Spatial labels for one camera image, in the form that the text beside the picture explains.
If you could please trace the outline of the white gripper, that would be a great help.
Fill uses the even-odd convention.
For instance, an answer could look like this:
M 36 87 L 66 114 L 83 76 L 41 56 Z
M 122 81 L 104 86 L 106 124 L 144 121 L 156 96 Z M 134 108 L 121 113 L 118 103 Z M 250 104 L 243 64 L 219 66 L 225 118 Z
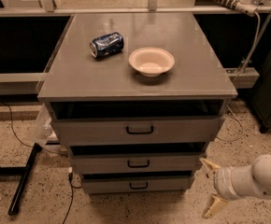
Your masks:
M 240 196 L 236 193 L 232 183 L 232 169 L 229 167 L 220 167 L 218 164 L 206 159 L 201 158 L 206 168 L 214 174 L 214 188 L 217 194 L 211 194 L 207 207 L 205 208 L 202 218 L 208 219 L 216 216 L 223 210 L 227 204 L 227 200 L 238 200 Z

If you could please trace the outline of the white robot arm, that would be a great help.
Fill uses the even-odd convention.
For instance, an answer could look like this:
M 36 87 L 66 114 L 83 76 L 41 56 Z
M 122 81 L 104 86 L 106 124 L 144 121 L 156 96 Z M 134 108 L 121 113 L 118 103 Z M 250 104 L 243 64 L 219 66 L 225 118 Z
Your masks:
M 271 200 L 271 155 L 261 155 L 250 165 L 220 167 L 201 158 L 200 161 L 213 174 L 213 187 L 217 191 L 209 198 L 203 218 L 212 218 L 233 200 L 245 197 Z

